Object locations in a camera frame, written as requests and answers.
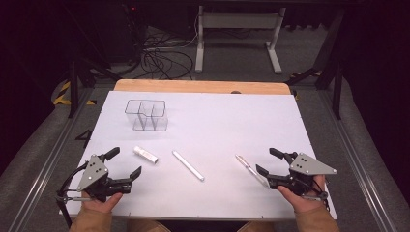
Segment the black metal stand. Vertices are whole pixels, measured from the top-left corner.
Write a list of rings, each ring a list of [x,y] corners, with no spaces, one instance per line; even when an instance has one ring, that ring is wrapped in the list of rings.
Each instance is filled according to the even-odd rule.
[[[317,90],[325,90],[329,87],[331,82],[334,82],[333,88],[333,98],[332,98],[332,111],[338,120],[340,117],[340,95],[341,95],[341,64],[337,58],[337,53],[335,50],[335,43],[337,40],[337,34],[340,25],[343,21],[344,10],[338,10],[333,20],[328,34],[319,50],[319,53],[313,63],[313,66],[305,72],[296,74],[286,81],[288,86],[292,86],[303,79],[313,76],[315,73],[320,72],[318,79],[315,82],[315,87]]]
[[[106,76],[114,81],[118,81],[121,77],[114,72],[109,71],[102,65],[91,61],[90,59],[79,57],[72,60],[69,65],[69,82],[70,82],[70,96],[71,109],[69,117],[72,118],[80,106],[80,99],[78,93],[78,82],[81,82],[85,88],[93,88],[96,79],[92,74],[92,70]]]

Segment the long white pen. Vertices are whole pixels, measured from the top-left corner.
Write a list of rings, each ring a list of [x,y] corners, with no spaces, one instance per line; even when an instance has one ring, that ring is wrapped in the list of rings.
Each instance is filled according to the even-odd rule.
[[[178,153],[177,151],[172,151],[171,152],[172,155],[180,162],[182,163],[187,170],[192,173],[199,181],[204,182],[205,181],[205,177],[199,172],[197,171],[180,153]]]

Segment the person's right leg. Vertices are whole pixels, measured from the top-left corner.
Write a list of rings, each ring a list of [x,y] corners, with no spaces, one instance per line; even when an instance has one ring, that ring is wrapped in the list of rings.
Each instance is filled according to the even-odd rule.
[[[250,221],[240,227],[237,232],[275,232],[271,222]]]

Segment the clear pen with white cap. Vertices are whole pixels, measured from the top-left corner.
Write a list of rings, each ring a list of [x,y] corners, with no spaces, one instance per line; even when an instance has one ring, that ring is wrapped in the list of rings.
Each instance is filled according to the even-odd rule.
[[[235,154],[237,161],[257,180],[265,189],[269,189],[268,183],[247,163],[247,161],[239,155]]]

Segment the white metal stand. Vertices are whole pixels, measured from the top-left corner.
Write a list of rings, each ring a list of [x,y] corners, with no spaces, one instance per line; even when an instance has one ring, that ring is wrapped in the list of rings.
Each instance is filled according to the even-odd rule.
[[[286,9],[280,8],[273,13],[228,13],[208,12],[203,6],[198,7],[196,20],[196,59],[194,70],[203,71],[204,62],[204,30],[205,29],[272,29],[273,37],[265,42],[274,72],[282,73],[282,68],[276,53],[276,44]]]

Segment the black equipment rack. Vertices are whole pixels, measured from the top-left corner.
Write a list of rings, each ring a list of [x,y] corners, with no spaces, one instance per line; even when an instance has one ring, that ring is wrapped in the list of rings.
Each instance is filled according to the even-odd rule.
[[[140,25],[136,8],[126,4],[108,6],[106,53],[112,63],[138,65],[141,61],[145,28]]]

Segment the person's right hand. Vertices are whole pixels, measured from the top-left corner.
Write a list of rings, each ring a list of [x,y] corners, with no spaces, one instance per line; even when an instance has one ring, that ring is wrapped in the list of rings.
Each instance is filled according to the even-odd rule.
[[[317,190],[325,189],[325,176],[316,175],[313,177],[315,184],[313,185]],[[305,199],[301,196],[294,194],[291,190],[284,186],[278,186],[280,194],[292,205],[294,212],[297,214],[306,213],[308,211],[323,208],[325,203],[318,200]]]

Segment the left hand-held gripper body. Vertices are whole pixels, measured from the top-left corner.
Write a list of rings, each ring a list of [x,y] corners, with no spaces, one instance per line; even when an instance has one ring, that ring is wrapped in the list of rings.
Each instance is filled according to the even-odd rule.
[[[112,158],[113,155],[93,155],[86,163],[85,171],[76,190],[85,191],[89,196],[101,202],[105,202],[108,196],[115,193],[130,193],[132,178],[113,180],[108,177],[109,170],[104,162]]]

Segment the yellow black hazard tape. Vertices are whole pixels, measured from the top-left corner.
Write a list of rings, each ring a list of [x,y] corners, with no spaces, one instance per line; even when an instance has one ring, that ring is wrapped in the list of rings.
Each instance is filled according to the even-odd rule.
[[[70,105],[71,104],[71,101],[65,98],[65,95],[68,93],[70,86],[71,86],[71,83],[69,82],[69,80],[66,80],[64,84],[62,85],[59,93],[57,94],[55,100],[53,101],[54,105],[57,105],[57,104]]]

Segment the white table board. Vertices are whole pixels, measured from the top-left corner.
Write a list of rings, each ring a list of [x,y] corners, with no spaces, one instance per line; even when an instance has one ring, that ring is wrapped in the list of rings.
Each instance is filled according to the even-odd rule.
[[[125,114],[129,100],[165,101],[166,131],[133,130]],[[159,158],[136,155],[139,146]],[[276,190],[264,188],[237,161],[285,175],[282,152],[314,154],[296,101],[291,95],[121,92],[108,94],[83,158],[114,147],[120,153],[106,164],[113,179],[142,173],[115,207],[116,217],[156,219],[282,220],[294,217]],[[180,153],[205,181],[180,163]]]

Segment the wooden table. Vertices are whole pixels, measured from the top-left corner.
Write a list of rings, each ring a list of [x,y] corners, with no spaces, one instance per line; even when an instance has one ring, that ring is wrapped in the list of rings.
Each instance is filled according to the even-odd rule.
[[[114,90],[168,93],[291,94],[289,87],[285,83],[200,80],[121,79],[116,82]]]

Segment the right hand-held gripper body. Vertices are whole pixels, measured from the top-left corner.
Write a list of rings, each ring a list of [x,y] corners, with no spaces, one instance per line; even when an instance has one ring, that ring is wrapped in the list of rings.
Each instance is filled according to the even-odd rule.
[[[287,176],[270,174],[266,178],[270,188],[277,189],[278,186],[284,186],[305,199],[326,201],[328,193],[325,190],[317,190],[313,186],[315,184],[313,177],[336,175],[337,170],[304,153],[294,152],[289,155],[291,160],[285,160],[289,164],[289,174]]]

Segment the clear plastic pen holder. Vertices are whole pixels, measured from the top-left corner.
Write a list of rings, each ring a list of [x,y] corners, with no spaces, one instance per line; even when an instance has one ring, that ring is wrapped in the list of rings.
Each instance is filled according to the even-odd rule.
[[[134,131],[166,131],[165,101],[129,100],[125,109]]]

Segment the person's left hand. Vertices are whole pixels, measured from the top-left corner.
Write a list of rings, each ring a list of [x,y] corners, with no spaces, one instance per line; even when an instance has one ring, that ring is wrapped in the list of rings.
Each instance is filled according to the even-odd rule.
[[[114,195],[110,196],[105,202],[101,202],[98,199],[92,198],[87,192],[83,191],[81,196],[87,198],[87,201],[83,201],[81,206],[84,209],[92,210],[104,214],[109,214],[112,212],[114,207],[118,204],[118,202],[123,197],[121,192],[115,193]]]

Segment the short white tube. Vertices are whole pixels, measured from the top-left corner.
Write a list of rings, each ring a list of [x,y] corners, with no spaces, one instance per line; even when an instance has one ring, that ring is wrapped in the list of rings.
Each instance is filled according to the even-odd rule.
[[[136,155],[148,160],[149,162],[156,164],[159,161],[159,158],[156,157],[155,155],[151,154],[150,152],[144,150],[143,148],[139,146],[135,146],[133,148],[133,151]]]

